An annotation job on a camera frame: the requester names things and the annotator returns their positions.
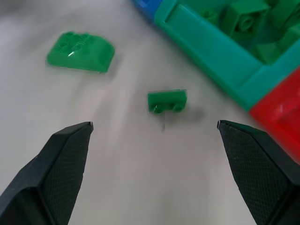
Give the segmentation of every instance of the red plastic bin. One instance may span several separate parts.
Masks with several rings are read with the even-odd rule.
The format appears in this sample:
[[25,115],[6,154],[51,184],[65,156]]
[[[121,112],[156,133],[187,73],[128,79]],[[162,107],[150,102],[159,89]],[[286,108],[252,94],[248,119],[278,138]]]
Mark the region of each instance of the red plastic bin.
[[260,100],[250,114],[300,162],[300,68]]

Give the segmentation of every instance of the lego stud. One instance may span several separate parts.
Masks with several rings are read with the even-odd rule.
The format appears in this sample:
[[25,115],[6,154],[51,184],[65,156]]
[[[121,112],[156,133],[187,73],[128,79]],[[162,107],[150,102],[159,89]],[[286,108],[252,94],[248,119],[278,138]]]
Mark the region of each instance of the lego stud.
[[247,31],[253,26],[253,24],[254,24],[254,18],[249,15],[244,15],[240,17],[238,23],[238,29],[240,31]]

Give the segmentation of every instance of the green lego brick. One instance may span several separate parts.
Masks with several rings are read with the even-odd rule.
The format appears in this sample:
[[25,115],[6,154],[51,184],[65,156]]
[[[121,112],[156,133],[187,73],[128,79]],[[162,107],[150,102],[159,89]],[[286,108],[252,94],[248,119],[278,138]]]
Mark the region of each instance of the green lego brick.
[[214,24],[215,26],[218,26],[219,22],[219,17],[218,14],[214,10],[206,9],[200,13],[202,17],[207,19],[209,22]]
[[252,54],[265,64],[273,64],[282,53],[275,43],[257,45],[252,51]]
[[148,110],[153,113],[163,111],[181,112],[187,103],[186,90],[169,90],[148,93]]
[[280,0],[270,12],[270,21],[286,30],[300,22],[300,0]]
[[253,38],[262,26],[269,8],[261,0],[231,3],[224,17],[222,30],[236,40]]
[[56,67],[105,73],[114,53],[114,47],[102,37],[67,32],[59,37],[47,55],[47,62]]
[[291,27],[279,42],[282,51],[289,49],[296,41],[300,39],[300,23]]
[[300,39],[300,24],[291,27],[276,43],[257,45],[252,54],[266,64],[273,64],[285,51]]

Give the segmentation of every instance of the textured grip surface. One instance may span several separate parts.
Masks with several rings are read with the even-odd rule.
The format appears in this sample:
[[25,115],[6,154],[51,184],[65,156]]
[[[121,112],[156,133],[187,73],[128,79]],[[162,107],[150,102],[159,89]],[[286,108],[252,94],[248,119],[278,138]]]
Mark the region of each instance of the textured grip surface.
[[47,174],[42,193],[57,225],[67,225],[83,180],[90,128],[73,134]]
[[234,180],[254,220],[269,224],[291,183],[250,134],[224,123],[219,130]]

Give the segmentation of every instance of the white table surface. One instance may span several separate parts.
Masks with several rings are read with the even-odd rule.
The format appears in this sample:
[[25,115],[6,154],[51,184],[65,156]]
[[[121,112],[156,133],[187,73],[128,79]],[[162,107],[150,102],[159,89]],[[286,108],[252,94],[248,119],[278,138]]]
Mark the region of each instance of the white table surface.
[[[51,134],[93,121],[70,225],[255,224],[216,128],[254,122],[130,0],[0,6],[0,193]],[[45,64],[69,30],[114,44],[107,74]],[[147,112],[147,93],[168,89],[186,89],[188,105],[164,122]]]

